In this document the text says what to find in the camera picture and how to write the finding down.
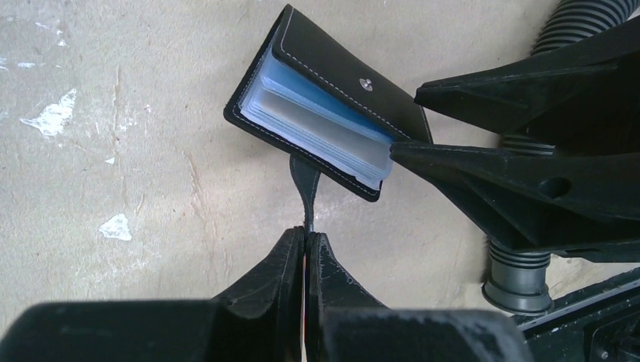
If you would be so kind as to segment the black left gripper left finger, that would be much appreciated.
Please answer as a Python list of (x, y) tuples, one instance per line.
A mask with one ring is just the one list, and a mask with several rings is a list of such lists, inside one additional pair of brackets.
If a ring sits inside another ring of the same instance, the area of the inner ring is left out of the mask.
[(1, 340), (3, 361), (299, 361), (304, 231), (212, 299), (49, 302)]

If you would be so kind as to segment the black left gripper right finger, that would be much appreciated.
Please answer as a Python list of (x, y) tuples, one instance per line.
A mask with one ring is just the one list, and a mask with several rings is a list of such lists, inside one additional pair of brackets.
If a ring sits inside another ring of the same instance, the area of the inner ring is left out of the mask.
[(309, 361), (532, 361), (515, 323), (478, 309), (392, 309), (338, 261), (328, 236), (306, 240)]

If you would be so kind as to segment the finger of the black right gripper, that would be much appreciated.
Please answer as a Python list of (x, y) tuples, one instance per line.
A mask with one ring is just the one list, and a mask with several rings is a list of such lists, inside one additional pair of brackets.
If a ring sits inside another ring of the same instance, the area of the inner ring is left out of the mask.
[(534, 157), (402, 142), (392, 159), (512, 252), (639, 260), (639, 156)]
[(495, 69), (417, 89), (417, 104), (467, 124), (566, 152), (639, 149), (639, 20)]

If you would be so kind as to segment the black leather card holder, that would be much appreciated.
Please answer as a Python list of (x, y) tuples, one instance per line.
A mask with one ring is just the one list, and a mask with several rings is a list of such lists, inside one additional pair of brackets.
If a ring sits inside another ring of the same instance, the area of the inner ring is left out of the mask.
[(423, 109), (291, 5), (278, 15), (224, 118), (369, 202), (391, 145), (429, 143)]

